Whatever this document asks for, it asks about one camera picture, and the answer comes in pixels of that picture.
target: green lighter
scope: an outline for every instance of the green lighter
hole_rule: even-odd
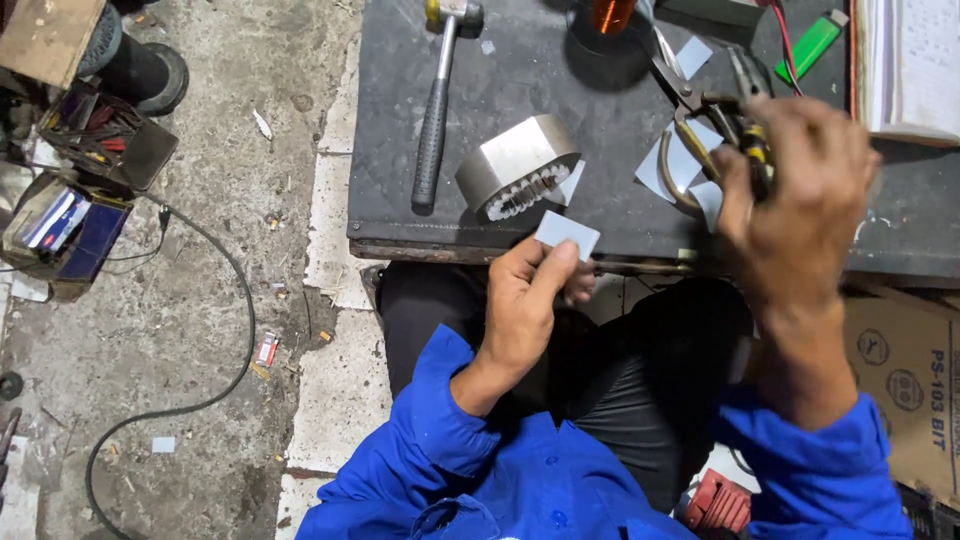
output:
[[[820,58],[820,55],[824,54],[824,51],[837,39],[837,36],[840,36],[840,32],[849,22],[850,18],[843,14],[843,12],[833,10],[817,19],[817,22],[813,23],[813,26],[806,31],[806,34],[797,41],[797,44],[793,46],[793,60],[797,65],[798,81],[804,76],[804,73],[806,73],[810,66]],[[780,65],[777,66],[775,71],[777,71],[777,75],[783,79],[785,83],[790,84],[790,76],[787,75],[786,64],[780,62]]]

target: red wire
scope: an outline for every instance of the red wire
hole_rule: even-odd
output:
[[[783,36],[783,48],[786,51],[786,68],[793,73],[794,80],[799,81],[800,78],[797,77],[797,65],[793,62],[793,48],[790,46],[790,35],[787,34],[786,31],[786,19],[783,18],[783,12],[780,10],[780,6],[778,6],[776,2],[773,2],[771,7],[774,9],[774,14],[777,16],[777,21],[780,23],[780,34]],[[794,88],[793,95],[799,96],[800,92]]]

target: rubber grip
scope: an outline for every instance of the rubber grip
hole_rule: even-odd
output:
[[[417,175],[410,202],[424,209],[432,209],[437,198],[437,180],[440,162],[444,156],[446,139],[446,101],[449,80],[436,79],[430,88],[430,99],[420,130],[420,148],[417,151]]]

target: black pants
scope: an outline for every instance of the black pants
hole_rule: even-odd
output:
[[[482,270],[453,264],[394,262],[384,271],[377,309],[394,397],[410,383],[438,325],[452,328],[474,350],[479,346],[486,309],[482,276]],[[558,321],[556,327],[543,408],[606,444],[650,505],[670,512],[713,447],[708,422],[717,395],[740,337],[753,332],[743,297],[727,282],[692,278],[603,326],[576,332]],[[555,348],[555,341],[564,344]],[[497,404],[502,408],[530,412],[510,395]]]

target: black table surface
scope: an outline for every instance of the black table surface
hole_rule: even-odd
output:
[[[353,252],[396,258],[429,258],[437,250],[495,255],[535,230],[543,213],[553,209],[601,233],[594,251],[598,261],[676,262],[684,250],[696,250],[700,260],[714,258],[715,239],[705,224],[635,178],[674,112],[646,61],[586,51],[567,29],[569,0],[483,3],[487,17],[480,37],[456,43],[437,204],[431,215],[419,216],[410,193],[441,41],[425,28],[422,0],[367,1],[349,184]],[[843,8],[843,0],[786,1],[793,39],[832,8]],[[722,54],[727,42],[749,46],[768,66],[781,59],[780,30],[769,11],[750,30],[663,10],[658,19],[675,51],[694,35],[718,51],[692,78],[698,89],[733,90]],[[487,41],[495,50],[484,54]],[[805,93],[846,106],[848,47],[845,32],[804,76]],[[780,81],[774,81],[774,91],[789,94]],[[479,222],[454,180],[461,161],[485,141],[543,113],[564,121],[587,163],[572,203],[563,209],[540,202],[511,219]],[[885,157],[882,189],[864,215],[849,268],[960,277],[960,152],[884,140],[875,146]]]

